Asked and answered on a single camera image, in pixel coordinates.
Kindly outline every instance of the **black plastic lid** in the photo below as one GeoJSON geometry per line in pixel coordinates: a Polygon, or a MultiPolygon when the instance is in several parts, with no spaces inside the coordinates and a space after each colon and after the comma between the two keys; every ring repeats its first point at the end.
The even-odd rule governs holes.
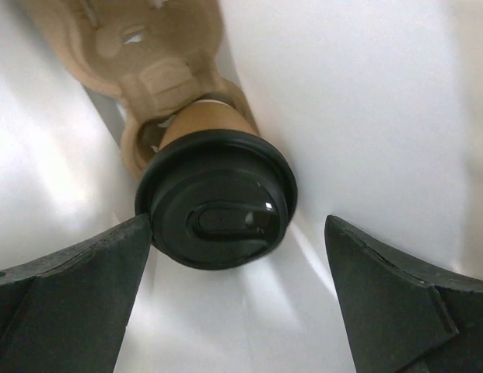
{"type": "Polygon", "coordinates": [[[135,212],[150,215],[157,249],[189,267],[222,270],[277,247],[296,194],[288,163],[265,140],[201,131],[156,153],[139,184],[135,212]]]}

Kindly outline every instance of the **white surface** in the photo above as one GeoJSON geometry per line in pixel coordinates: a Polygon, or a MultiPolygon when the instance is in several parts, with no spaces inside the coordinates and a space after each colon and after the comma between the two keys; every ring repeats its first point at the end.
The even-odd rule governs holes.
{"type": "MultiPolygon", "coordinates": [[[[192,270],[153,250],[116,371],[352,373],[326,216],[449,269],[463,250],[465,128],[443,8],[222,7],[258,124],[294,165],[299,213],[278,250],[238,270],[192,270]]],[[[2,269],[132,216],[135,185],[86,93],[15,2],[0,1],[0,35],[2,269]]]]}
{"type": "Polygon", "coordinates": [[[243,90],[317,234],[336,214],[457,268],[467,124],[444,3],[221,3],[243,90]]]}
{"type": "Polygon", "coordinates": [[[0,270],[130,218],[134,189],[85,91],[0,1],[0,270]]]}

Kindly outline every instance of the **white backdrop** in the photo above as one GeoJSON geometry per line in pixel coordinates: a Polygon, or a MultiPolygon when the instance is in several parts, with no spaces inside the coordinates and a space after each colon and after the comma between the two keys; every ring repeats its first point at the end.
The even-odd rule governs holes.
{"type": "MultiPolygon", "coordinates": [[[[153,250],[118,372],[352,373],[324,247],[337,214],[422,259],[464,251],[466,119],[436,0],[223,0],[221,69],[296,172],[282,246],[203,272],[153,250]]],[[[82,87],[0,1],[0,269],[132,216],[135,184],[82,87]],[[28,239],[20,237],[23,232],[28,239]]]]}

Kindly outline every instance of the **cup lid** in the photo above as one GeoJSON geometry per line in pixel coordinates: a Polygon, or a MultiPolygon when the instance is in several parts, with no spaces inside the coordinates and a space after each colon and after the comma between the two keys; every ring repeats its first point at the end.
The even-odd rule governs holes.
{"type": "Polygon", "coordinates": [[[154,156],[135,212],[149,214],[158,250],[189,267],[221,270],[277,247],[296,195],[292,170],[268,142],[240,131],[207,130],[154,156]]]}

